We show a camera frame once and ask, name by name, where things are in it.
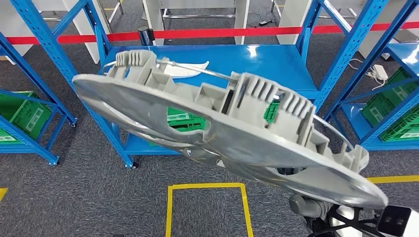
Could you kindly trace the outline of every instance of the floor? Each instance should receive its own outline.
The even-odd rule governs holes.
[[[103,0],[105,7],[114,4],[113,0]],[[139,0],[125,0],[123,6],[125,15],[117,13],[111,24],[113,32],[135,31],[138,26],[146,24],[141,20]],[[249,27],[272,18],[269,0],[251,1]],[[330,24],[330,21],[319,20],[319,24]],[[232,25],[232,20],[200,19],[193,26],[190,20],[173,20],[170,28]],[[74,32],[71,26],[65,34]],[[320,81],[328,69],[342,40],[343,35],[339,34],[312,37],[307,67],[316,82]],[[167,44],[233,42],[232,38],[167,40]],[[277,42],[275,37],[252,37],[246,38],[245,43]],[[63,47],[78,72],[98,71],[98,66],[93,64],[83,45]],[[34,46],[25,55],[25,60],[79,121],[76,128],[64,127],[53,147],[53,152],[60,155],[58,166],[48,166],[37,155],[0,156],[0,187],[8,188],[0,201],[0,236],[164,236],[168,186],[210,182],[245,184],[255,236],[301,237],[309,234],[303,221],[291,212],[288,206],[290,194],[285,191],[239,179],[223,170],[181,156],[136,157],[140,166],[134,170],[124,169],[114,149],[42,48]],[[389,74],[398,67],[394,62],[379,63],[385,66]],[[11,91],[34,90],[17,67],[0,62],[0,72],[0,88]],[[330,102],[352,74],[353,70],[348,67],[323,108],[330,106]],[[374,86],[374,81],[365,79],[358,92]],[[371,152],[370,156],[370,164],[362,171],[366,177],[419,173],[418,152]],[[388,195],[390,203],[419,209],[418,183],[382,184],[379,187]],[[242,196],[238,188],[175,190],[172,208],[173,237],[247,235]]]

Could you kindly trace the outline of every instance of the blue metal shelving rack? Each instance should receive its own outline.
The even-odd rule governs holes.
[[[19,140],[20,144],[1,144],[0,143],[0,154],[7,153],[36,153],[46,159],[50,165],[57,165],[58,156],[52,154],[49,150],[52,147],[55,139],[57,138],[61,127],[68,121],[71,126],[76,125],[77,119],[70,114],[70,112],[64,107],[64,105],[58,100],[58,98],[52,93],[48,86],[39,78],[35,71],[29,66],[29,64],[23,59],[22,56],[15,50],[15,48],[6,40],[3,34],[0,33],[0,55],[8,56],[13,60],[18,67],[29,77],[32,83],[39,88],[49,99],[49,101],[40,100],[32,97],[27,97],[21,94],[5,91],[0,89],[0,94],[6,94],[15,96],[21,99],[40,102],[47,105],[51,109],[51,115],[45,122],[41,129],[41,133],[36,140],[26,135],[24,132],[16,128],[14,125],[9,123],[8,120],[0,116],[0,127],[8,132],[15,139]],[[46,128],[50,125],[52,119],[56,114],[59,114],[60,120],[56,125],[52,135],[50,136],[45,146],[39,144],[39,140],[44,134]]]
[[[370,151],[419,149],[419,141],[382,142],[378,137],[405,112],[413,106],[419,104],[419,87],[374,127],[372,127],[360,113],[365,104],[352,103],[355,100],[392,89],[405,83],[419,81],[419,43],[389,43],[417,5],[417,0],[408,0],[406,2],[402,10],[391,23],[390,27],[385,31],[377,45],[372,49],[364,63],[359,67],[352,79],[346,85],[345,89],[338,96],[333,106],[325,115],[326,120],[332,119],[337,124],[338,128],[340,128],[343,132],[339,121],[336,119],[336,113],[339,110],[342,110],[359,139],[359,144]],[[389,53],[392,58],[394,58],[395,61],[411,75],[412,78],[388,85],[375,91],[349,97],[370,66],[383,52]]]
[[[205,58],[212,58],[209,66],[211,70],[227,74],[230,74],[231,71],[239,73],[247,71],[258,74],[297,91],[314,101],[314,104],[320,108],[387,0],[368,0],[353,27],[344,20],[328,0],[314,0],[303,23],[303,31],[296,45],[173,45],[112,48],[91,0],[80,0],[53,31],[48,28],[30,0],[11,0],[11,2],[72,88],[71,79],[77,72],[56,38],[74,16],[79,11],[84,10],[94,28],[101,65],[114,61],[117,52],[129,49],[149,49],[154,51],[158,57],[166,56],[171,60],[180,62],[190,62],[194,59],[190,63],[195,63],[196,60],[206,61]],[[322,83],[317,87],[305,67],[305,61],[311,32],[321,9],[332,16],[332,19],[340,26],[346,37]],[[247,56],[242,60],[236,60],[237,57],[243,55]],[[264,64],[268,64],[270,67],[263,67]],[[204,75],[182,82],[199,84],[204,81],[221,86],[225,83],[213,78],[206,78]],[[127,142],[122,144],[118,127],[115,124],[108,123],[88,107],[87,110],[121,156],[126,167],[133,167],[131,155],[176,154],[176,152],[162,147],[149,146],[147,142],[131,134],[128,136]]]

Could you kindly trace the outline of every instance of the white cable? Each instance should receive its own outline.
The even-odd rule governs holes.
[[[349,61],[353,61],[353,60],[358,61],[358,62],[360,62],[360,63],[363,63],[363,61],[361,61],[361,60],[359,60],[359,59],[357,59],[357,58],[353,58],[353,59],[351,59],[351,60],[349,60]],[[352,66],[350,62],[349,62],[349,66],[350,66],[350,67],[352,67],[352,69],[358,70],[358,68],[355,68],[354,66]]]
[[[358,61],[358,62],[360,62],[360,63],[363,63],[363,61],[361,61],[361,60],[359,60],[359,59],[357,59],[357,58],[353,58],[353,59],[351,59],[351,60],[349,60],[349,61],[353,61],[353,60],[355,60],[355,61]],[[351,67],[351,68],[353,68],[353,69],[355,69],[355,70],[358,70],[358,68],[355,68],[354,66],[352,66],[351,65],[351,63],[348,63],[349,64],[349,66]],[[372,90],[375,90],[375,89],[377,89],[377,88],[380,88],[380,87],[382,87],[382,86],[384,86],[385,85],[385,80],[382,82],[382,83],[380,83],[377,79],[378,79],[378,76],[377,76],[377,72],[373,69],[373,68],[371,68],[370,67],[370,69],[371,69],[371,72],[369,72],[369,73],[365,73],[365,75],[366,76],[369,76],[369,77],[371,77],[371,78],[374,78],[374,80],[379,84],[379,86],[376,86],[376,87],[374,87]]]

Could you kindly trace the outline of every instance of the gray plastic car part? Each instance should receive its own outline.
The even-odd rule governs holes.
[[[177,64],[157,61],[159,68],[147,50],[120,52],[106,76],[76,75],[76,93],[109,121],[201,163],[306,198],[373,209],[387,205],[385,194],[359,175],[368,152],[344,142],[333,154],[329,138],[314,128],[318,117],[306,98],[248,73],[203,71],[227,79],[226,88],[175,83],[163,71],[165,64]],[[280,104],[269,124],[263,115],[274,98]],[[205,129],[170,127],[168,107],[203,117]]]

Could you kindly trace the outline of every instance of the red barrier tape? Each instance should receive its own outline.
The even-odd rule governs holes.
[[[384,31],[390,26],[389,23],[374,24],[371,31]],[[406,22],[401,29],[419,28],[419,22]],[[182,39],[182,38],[218,38],[234,36],[274,36],[299,34],[301,27],[266,27],[248,29],[193,29],[193,30],[167,30],[154,31],[156,39]],[[315,26],[313,34],[334,34],[341,33],[337,25]],[[107,35],[109,41],[138,41],[138,32],[113,33]],[[11,44],[39,44],[35,37],[7,37]],[[58,42],[64,43],[89,43],[96,42],[94,35],[68,35],[58,37]]]

